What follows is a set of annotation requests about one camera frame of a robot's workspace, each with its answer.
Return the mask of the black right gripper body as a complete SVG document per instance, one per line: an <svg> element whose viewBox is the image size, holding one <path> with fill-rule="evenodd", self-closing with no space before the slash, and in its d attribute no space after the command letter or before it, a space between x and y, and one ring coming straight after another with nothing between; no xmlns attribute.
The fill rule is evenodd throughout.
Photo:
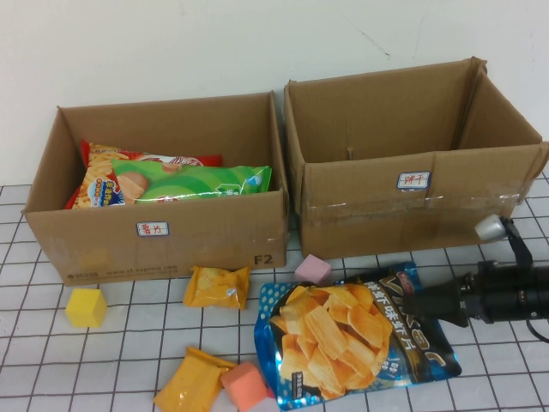
<svg viewBox="0 0 549 412"><path fill-rule="evenodd" d="M515 265L480 262L461 279L461 308L487 324L525 319L522 281Z"/></svg>

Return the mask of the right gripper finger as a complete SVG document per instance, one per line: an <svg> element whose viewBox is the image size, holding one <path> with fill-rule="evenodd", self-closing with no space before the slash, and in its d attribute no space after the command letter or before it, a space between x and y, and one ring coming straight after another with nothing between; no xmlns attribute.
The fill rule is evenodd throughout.
<svg viewBox="0 0 549 412"><path fill-rule="evenodd" d="M426 318L436 318L456 326L467 327L467 313L459 304L451 301L423 301L418 304L418 315Z"/></svg>
<svg viewBox="0 0 549 412"><path fill-rule="evenodd" d="M412 307L458 307L460 286L457 280L431 285L415 292L409 298Z"/></svg>

